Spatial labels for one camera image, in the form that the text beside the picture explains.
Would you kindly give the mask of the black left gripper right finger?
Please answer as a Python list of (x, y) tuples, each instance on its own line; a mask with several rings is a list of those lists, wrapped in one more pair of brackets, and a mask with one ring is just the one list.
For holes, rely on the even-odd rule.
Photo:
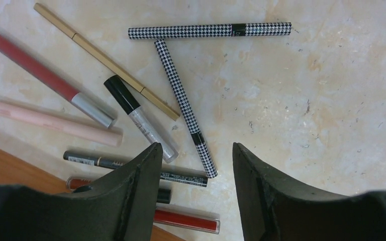
[(386, 240), (386, 190), (325, 191), (278, 170), (240, 143), (233, 172), (245, 240)]

